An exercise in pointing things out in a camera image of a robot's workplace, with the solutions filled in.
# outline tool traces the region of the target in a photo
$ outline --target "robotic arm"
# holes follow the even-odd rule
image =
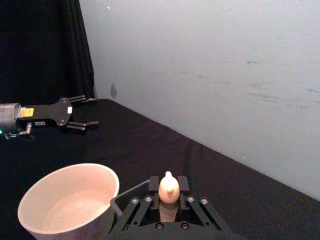
[[[70,121],[74,103],[89,103],[95,98],[85,95],[62,97],[51,105],[21,106],[19,103],[0,104],[0,134],[5,138],[30,136],[33,127],[58,126],[60,128],[85,131],[88,127],[98,125],[98,121],[74,122]]]

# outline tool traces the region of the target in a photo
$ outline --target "black tablecloth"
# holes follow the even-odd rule
[[[17,209],[24,193],[65,166],[112,168],[120,193],[150,176],[186,176],[195,196],[207,197],[230,228],[248,239],[319,239],[320,202],[111,100],[80,106],[79,121],[99,121],[86,135],[35,128],[34,142],[0,139],[0,239],[33,239]]]

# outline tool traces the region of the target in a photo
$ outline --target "black fabric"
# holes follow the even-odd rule
[[[0,30],[0,103],[94,96],[78,0],[2,0]]]
[[[112,168],[120,193],[150,176],[187,176],[195,196],[208,197],[231,229],[248,239],[319,239],[320,202],[254,171],[111,100],[73,111],[98,120],[85,136],[34,129],[34,142],[0,138],[0,239],[33,239],[17,209],[40,178],[78,163]]]

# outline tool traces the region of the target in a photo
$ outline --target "white wall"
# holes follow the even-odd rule
[[[320,200],[319,0],[80,3],[99,98]]]

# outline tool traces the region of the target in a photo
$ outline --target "silver cylinder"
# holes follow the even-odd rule
[[[4,133],[17,133],[17,118],[21,105],[19,103],[0,104],[0,130]]]

